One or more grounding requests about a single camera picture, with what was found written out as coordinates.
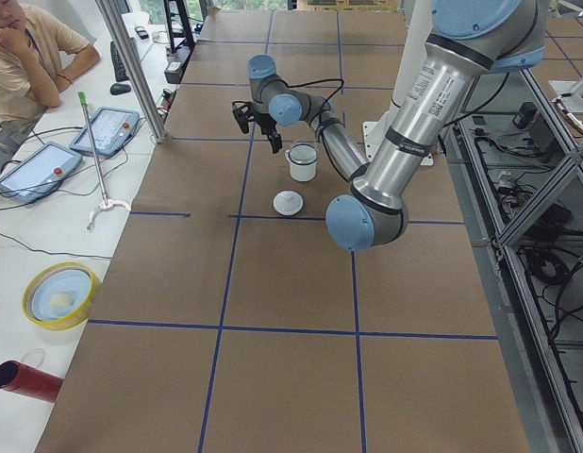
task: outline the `person's hand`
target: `person's hand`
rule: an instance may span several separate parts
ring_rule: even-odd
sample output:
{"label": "person's hand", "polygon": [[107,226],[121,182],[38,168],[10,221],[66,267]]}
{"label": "person's hand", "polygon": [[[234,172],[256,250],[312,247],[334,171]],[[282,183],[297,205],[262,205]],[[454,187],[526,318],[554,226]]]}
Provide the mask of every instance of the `person's hand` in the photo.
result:
{"label": "person's hand", "polygon": [[29,51],[27,35],[16,28],[0,28],[0,44],[17,57]]}

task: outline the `blue joint cap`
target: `blue joint cap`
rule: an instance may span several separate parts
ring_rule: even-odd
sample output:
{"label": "blue joint cap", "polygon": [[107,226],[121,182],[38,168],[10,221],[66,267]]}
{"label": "blue joint cap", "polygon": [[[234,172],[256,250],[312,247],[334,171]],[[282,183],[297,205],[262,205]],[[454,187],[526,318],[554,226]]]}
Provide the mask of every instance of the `blue joint cap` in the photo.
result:
{"label": "blue joint cap", "polygon": [[276,73],[275,61],[268,55],[256,55],[247,62],[247,72],[250,78],[272,76]]}
{"label": "blue joint cap", "polygon": [[450,40],[470,40],[505,22],[521,0],[435,0],[432,25]]}
{"label": "blue joint cap", "polygon": [[291,126],[302,117],[300,101],[291,94],[278,94],[269,102],[269,114],[282,126]]}
{"label": "blue joint cap", "polygon": [[374,243],[374,221],[354,196],[340,195],[332,200],[325,214],[325,223],[333,242],[344,250],[366,250]]}
{"label": "blue joint cap", "polygon": [[492,64],[489,73],[509,73],[510,71],[521,71],[538,65],[543,59],[545,47],[542,47],[525,54],[513,55],[506,59],[498,59]]}

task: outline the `white table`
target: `white table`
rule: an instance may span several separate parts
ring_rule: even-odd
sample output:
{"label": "white table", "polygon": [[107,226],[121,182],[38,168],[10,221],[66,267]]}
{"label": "white table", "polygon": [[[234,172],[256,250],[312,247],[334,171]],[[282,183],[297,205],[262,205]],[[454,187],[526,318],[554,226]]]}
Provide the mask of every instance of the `white table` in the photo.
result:
{"label": "white table", "polygon": [[[163,29],[159,25],[146,25],[147,31]],[[84,116],[77,92],[87,96],[91,115],[99,107],[132,109],[142,115],[133,92],[112,96],[109,87],[115,81],[109,53],[110,35],[105,31],[94,44],[101,54],[101,61],[75,84],[61,94],[62,105],[47,111],[35,127],[42,132],[57,127],[83,126]],[[166,83],[163,70],[167,65],[166,46],[141,42],[137,38],[142,68],[153,97],[158,101],[164,88],[176,86]],[[43,141],[68,145],[76,131],[41,135]],[[42,144],[30,140],[21,147],[16,159],[33,153]],[[136,195],[151,159],[155,143],[147,123],[125,147],[127,163],[106,178],[111,198],[129,203]],[[104,173],[126,160],[124,152],[102,164]],[[87,193],[98,183],[93,161],[85,157],[80,169],[83,173],[66,180],[61,189],[74,193]],[[68,193],[52,193],[38,203],[13,210],[0,211],[0,232],[13,236],[32,248],[49,251],[68,251],[83,255],[110,257],[124,229],[128,212],[116,208],[100,213],[93,232],[86,230],[89,213],[101,201],[100,190],[88,196]],[[0,209],[17,203],[0,196]],[[26,353],[40,349],[43,363],[38,366],[47,373],[65,377],[85,323],[69,330],[55,332],[43,329],[28,321],[21,309],[21,300],[30,280],[48,266],[73,260],[90,267],[101,279],[105,276],[109,260],[49,256],[30,252],[11,240],[0,237],[0,363],[21,361]],[[34,451],[40,439],[53,405],[40,400],[0,390],[0,452],[28,453]]]}

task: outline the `red cylinder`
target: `red cylinder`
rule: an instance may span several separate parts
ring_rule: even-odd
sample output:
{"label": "red cylinder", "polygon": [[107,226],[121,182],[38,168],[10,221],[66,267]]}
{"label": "red cylinder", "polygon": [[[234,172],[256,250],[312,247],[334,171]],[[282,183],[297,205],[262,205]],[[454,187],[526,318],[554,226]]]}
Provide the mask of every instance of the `red cylinder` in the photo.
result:
{"label": "red cylinder", "polygon": [[0,365],[0,389],[54,403],[63,379],[18,361]]}

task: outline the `beige shirt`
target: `beige shirt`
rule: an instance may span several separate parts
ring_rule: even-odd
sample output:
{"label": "beige shirt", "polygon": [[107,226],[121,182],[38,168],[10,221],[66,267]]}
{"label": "beige shirt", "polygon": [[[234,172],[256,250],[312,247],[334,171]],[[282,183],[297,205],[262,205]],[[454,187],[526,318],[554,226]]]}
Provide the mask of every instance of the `beige shirt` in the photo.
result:
{"label": "beige shirt", "polygon": [[[86,38],[74,32],[43,9],[22,5],[27,30],[37,46],[37,57],[46,72],[55,78],[62,71],[59,50],[76,54],[89,45]],[[25,97],[29,91],[27,73],[19,59],[0,45],[0,123],[25,125],[40,119],[46,107]]]}

